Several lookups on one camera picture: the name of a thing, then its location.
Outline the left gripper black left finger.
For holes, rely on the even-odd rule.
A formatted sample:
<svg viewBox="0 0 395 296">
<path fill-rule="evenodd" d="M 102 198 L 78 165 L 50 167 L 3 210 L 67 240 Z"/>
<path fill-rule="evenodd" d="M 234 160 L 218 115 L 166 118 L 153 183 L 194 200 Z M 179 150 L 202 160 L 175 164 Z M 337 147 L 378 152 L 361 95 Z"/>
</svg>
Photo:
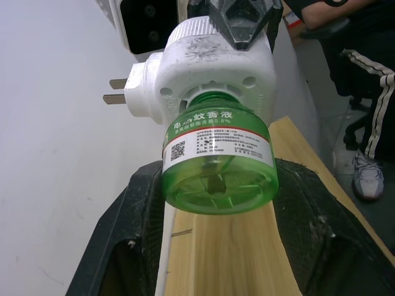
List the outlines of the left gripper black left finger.
<svg viewBox="0 0 395 296">
<path fill-rule="evenodd" d="M 140 167 L 100 217 L 67 295 L 154 295 L 165 200 L 162 163 Z"/>
</svg>

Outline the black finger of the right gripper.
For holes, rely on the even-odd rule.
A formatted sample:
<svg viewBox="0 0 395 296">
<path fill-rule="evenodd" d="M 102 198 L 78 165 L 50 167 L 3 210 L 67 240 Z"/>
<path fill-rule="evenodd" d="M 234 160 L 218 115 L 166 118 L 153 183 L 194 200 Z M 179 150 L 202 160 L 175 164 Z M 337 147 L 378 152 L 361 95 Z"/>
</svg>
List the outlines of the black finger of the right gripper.
<svg viewBox="0 0 395 296">
<path fill-rule="evenodd" d="M 262 31 L 274 50 L 282 15 L 281 1 L 209 1 L 210 21 L 237 51 L 247 51 Z"/>
</svg>

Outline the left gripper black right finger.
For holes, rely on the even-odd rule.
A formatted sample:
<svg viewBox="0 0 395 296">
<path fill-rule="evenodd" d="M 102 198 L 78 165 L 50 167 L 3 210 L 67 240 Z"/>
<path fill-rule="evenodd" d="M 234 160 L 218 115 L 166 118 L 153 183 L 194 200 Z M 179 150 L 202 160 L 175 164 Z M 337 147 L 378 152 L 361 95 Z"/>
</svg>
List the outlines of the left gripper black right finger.
<svg viewBox="0 0 395 296">
<path fill-rule="evenodd" d="M 276 168 L 276 223 L 302 295 L 394 295 L 394 266 L 318 175 L 286 160 Z"/>
</svg>

